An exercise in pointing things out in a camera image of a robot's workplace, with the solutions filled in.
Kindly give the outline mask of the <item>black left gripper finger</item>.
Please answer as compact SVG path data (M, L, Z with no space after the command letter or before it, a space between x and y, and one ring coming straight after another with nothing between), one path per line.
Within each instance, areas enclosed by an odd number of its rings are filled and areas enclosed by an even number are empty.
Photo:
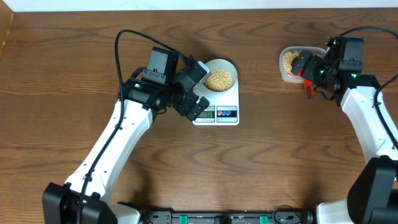
M183 79L184 87L194 87L200 80L200 67L194 56L189 56Z
M192 106L188 109L188 113L185 115L190 121L196 120L199 115L209 107L210 102L205 98L201 97L199 102L194 102Z

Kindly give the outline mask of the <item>red measuring scoop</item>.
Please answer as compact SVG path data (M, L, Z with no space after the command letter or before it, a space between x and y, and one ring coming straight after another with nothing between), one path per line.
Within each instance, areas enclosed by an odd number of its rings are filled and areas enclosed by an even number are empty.
M303 78L304 89L308 100L313 99L312 82Z

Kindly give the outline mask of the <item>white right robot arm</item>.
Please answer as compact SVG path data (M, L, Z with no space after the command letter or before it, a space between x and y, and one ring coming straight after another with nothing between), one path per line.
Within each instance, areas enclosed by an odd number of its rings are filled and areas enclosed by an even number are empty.
M332 37L322 57L301 50L292 73L332 94L354 127L366 165L345 199L320 203L315 223L397 223L397 127L376 77L362 72L360 37Z

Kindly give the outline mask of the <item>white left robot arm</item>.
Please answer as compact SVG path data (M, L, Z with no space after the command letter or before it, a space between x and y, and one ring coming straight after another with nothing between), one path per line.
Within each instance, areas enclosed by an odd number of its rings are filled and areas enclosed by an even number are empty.
M128 204L109 206L118 177L142 135L158 114L173 107L194 121L209 101L193 92L211 74L194 57L176 71L178 58L151 58L121 85L112 117L82 164L63 185L49 183L42 196L46 223L139 223Z

